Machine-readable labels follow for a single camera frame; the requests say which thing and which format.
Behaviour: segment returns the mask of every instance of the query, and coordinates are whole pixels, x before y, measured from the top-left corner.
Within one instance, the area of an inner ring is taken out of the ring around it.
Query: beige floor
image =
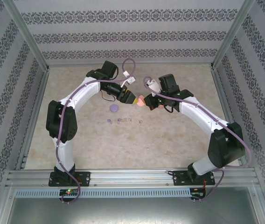
[[[97,68],[100,65],[51,69],[25,169],[53,169],[55,149],[45,129],[48,104],[67,96],[88,71]],[[143,77],[157,79],[169,73],[174,74],[181,90],[188,89],[203,105],[224,118],[207,64],[138,64],[137,81],[129,89],[135,95],[147,96],[149,91],[143,86]],[[112,104],[119,106],[117,113],[109,111]],[[123,119],[119,125],[118,118]],[[183,168],[205,156],[208,150],[208,137],[181,113],[112,103],[103,100],[100,93],[82,107],[77,122],[78,132],[73,144],[76,168]]]

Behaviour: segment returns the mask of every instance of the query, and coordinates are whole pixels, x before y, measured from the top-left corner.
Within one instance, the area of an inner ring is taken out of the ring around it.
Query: small purple object
[[[116,113],[119,110],[119,107],[116,104],[110,106],[110,111]]]

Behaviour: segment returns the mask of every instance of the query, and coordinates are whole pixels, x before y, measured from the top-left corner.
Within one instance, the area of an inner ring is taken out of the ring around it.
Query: pink object
[[[142,95],[139,96],[137,105],[138,106],[145,106],[144,97]]]

